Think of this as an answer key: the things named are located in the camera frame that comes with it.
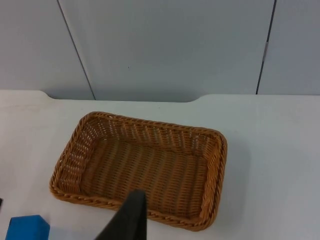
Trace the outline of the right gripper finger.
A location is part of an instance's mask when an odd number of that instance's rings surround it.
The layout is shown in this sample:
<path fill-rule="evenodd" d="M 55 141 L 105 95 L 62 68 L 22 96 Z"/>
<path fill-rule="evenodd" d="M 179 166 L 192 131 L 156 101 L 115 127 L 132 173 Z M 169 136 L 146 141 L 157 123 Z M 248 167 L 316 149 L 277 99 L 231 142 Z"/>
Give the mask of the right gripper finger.
<path fill-rule="evenodd" d="M 147 198 L 143 190 L 130 192 L 98 240 L 146 240 Z"/>

